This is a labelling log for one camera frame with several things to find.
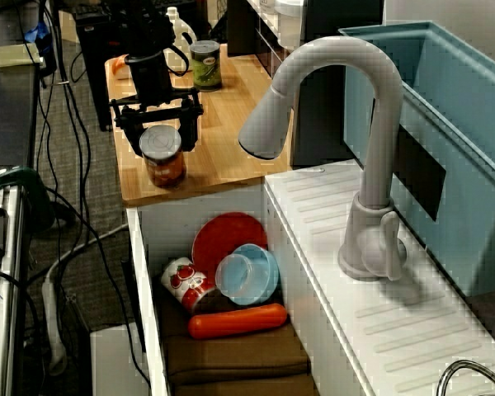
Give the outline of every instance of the wooden shelf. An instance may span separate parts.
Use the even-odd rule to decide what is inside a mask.
[[[111,74],[114,59],[106,62],[108,96],[118,99],[135,94],[131,79],[116,80]],[[238,144],[238,132],[252,110],[271,85],[271,79],[254,55],[228,58],[227,46],[220,48],[223,86],[216,92],[201,92],[204,115],[198,119],[199,140],[196,147],[184,153],[187,165],[185,180],[170,189],[158,188],[149,180],[144,160],[135,155],[123,130],[114,125],[115,150],[120,187],[126,207],[151,205],[164,200],[179,200],[239,186],[262,182],[268,174],[290,170],[290,130],[282,154],[272,161],[251,157]],[[174,87],[191,87],[192,73],[172,77]],[[161,108],[179,106],[180,101]],[[179,127],[178,120],[161,123]]]

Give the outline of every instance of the green label can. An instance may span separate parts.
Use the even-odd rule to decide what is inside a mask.
[[[194,85],[202,92],[222,87],[220,74],[220,44],[202,40],[191,45],[191,66]]]

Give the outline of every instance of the metal faucet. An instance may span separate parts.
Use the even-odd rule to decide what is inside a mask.
[[[266,95],[240,130],[238,142],[254,157],[276,158],[284,147],[300,83],[314,70],[330,65],[363,72],[372,82],[376,100],[365,171],[351,205],[339,266],[356,279],[386,276],[395,281],[402,276],[406,259],[398,240],[399,218],[390,198],[403,85],[389,56],[355,37],[324,37],[302,45],[276,71]]]
[[[491,371],[489,368],[484,367],[483,365],[474,361],[456,361],[455,363],[447,367],[445,371],[442,373],[442,376],[438,381],[436,396],[446,396],[447,384],[449,384],[449,381],[453,376],[453,374],[460,369],[470,369],[476,371],[484,375],[486,378],[488,378],[495,384],[495,373]]]

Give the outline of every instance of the red and white mug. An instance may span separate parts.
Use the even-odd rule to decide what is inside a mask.
[[[198,304],[204,297],[217,290],[207,276],[198,272],[186,257],[169,262],[162,275],[162,285],[190,314],[198,310]]]

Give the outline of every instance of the light blue bowl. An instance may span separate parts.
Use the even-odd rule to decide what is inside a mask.
[[[238,305],[263,303],[278,282],[279,267],[273,255],[251,243],[236,249],[216,270],[216,287]]]

